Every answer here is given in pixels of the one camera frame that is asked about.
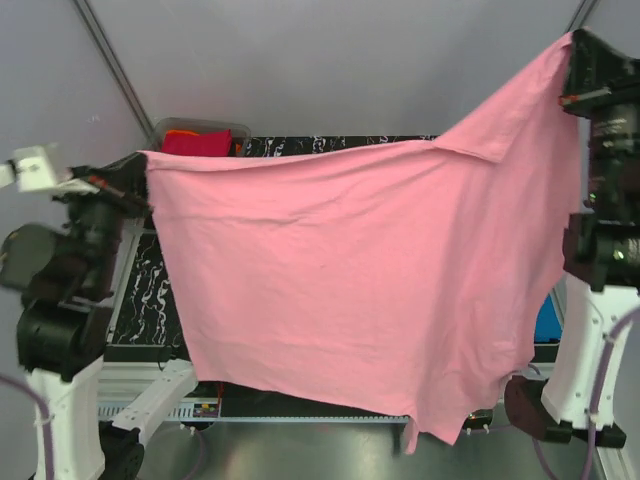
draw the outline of blue object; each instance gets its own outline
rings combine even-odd
[[[542,304],[540,312],[538,312],[538,321],[536,323],[535,343],[557,343],[562,336],[562,327],[558,321],[556,309],[553,307],[551,297]]]

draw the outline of marble pattern surface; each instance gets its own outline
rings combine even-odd
[[[324,153],[364,145],[433,138],[435,137],[259,137],[251,139],[247,156]],[[171,282],[154,233],[145,233],[140,238],[112,343],[174,347],[182,347],[184,344]]]

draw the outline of plastic container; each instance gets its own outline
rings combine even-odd
[[[237,123],[214,122],[210,120],[197,120],[194,118],[169,117],[160,120],[153,129],[153,141],[150,150],[160,150],[164,137],[169,130],[189,130],[195,133],[215,133],[231,130],[231,138],[236,145],[242,145],[238,157],[244,157],[247,153],[247,146],[251,140],[251,130],[244,125]]]

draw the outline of gray floor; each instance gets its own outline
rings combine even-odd
[[[503,412],[494,425],[503,425]],[[398,452],[397,429],[359,424],[231,424],[204,432],[206,460],[189,480],[544,480],[531,439],[515,430],[474,435],[449,447],[420,438],[416,453]],[[198,457],[198,441],[165,424],[148,445],[141,480],[180,480]],[[586,446],[543,445],[560,480],[578,479]],[[604,479],[594,465],[591,479]]]

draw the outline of gray wall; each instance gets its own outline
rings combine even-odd
[[[0,155],[59,142],[68,165],[106,164],[143,144],[142,134],[68,0],[3,0],[0,6]],[[26,222],[58,226],[46,197],[0,190],[0,241]],[[16,295],[0,290],[0,370],[20,376]],[[33,405],[0,391],[0,477],[20,480],[36,465]]]
[[[640,57],[640,2],[638,0],[603,0],[594,11],[588,25],[618,50]],[[631,329],[622,360],[615,392],[614,413],[616,420],[627,433],[628,456],[634,469],[640,474],[640,418],[637,405],[640,401],[640,325]]]
[[[155,120],[393,135],[455,124],[558,38],[579,0],[92,3]]]

